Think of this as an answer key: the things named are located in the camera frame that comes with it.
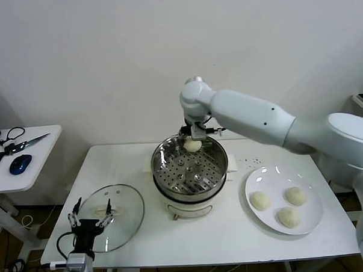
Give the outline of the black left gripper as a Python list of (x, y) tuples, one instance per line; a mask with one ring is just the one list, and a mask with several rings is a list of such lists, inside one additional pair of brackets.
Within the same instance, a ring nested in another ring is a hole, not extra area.
[(80, 197), (77, 203), (73, 206), (73, 210), (68, 214), (67, 218), (72, 228), (72, 233), (76, 236), (75, 245), (73, 247), (75, 253), (92, 252), (95, 238), (104, 231), (104, 227), (107, 227), (113, 221), (113, 212), (110, 199), (108, 199), (107, 205), (97, 206), (95, 208), (95, 215), (98, 219), (81, 219), (78, 218), (82, 198)]

